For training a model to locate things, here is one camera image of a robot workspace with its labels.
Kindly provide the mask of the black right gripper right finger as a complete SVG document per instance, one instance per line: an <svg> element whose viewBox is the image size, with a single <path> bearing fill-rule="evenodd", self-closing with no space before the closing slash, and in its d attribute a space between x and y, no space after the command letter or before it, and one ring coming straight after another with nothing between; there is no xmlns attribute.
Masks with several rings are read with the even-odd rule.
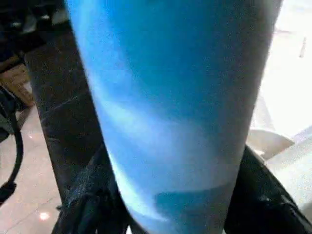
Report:
<svg viewBox="0 0 312 234"><path fill-rule="evenodd" d="M312 224L277 178L245 147L224 230L227 234L310 234Z"/></svg>

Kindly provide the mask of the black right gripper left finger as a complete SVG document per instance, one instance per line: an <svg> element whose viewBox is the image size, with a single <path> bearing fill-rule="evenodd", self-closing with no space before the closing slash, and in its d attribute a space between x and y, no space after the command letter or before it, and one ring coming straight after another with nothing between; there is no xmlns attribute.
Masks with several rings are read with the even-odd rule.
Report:
<svg viewBox="0 0 312 234"><path fill-rule="evenodd" d="M54 234L125 234L129 216L104 144L85 166L54 162L61 197Z"/></svg>

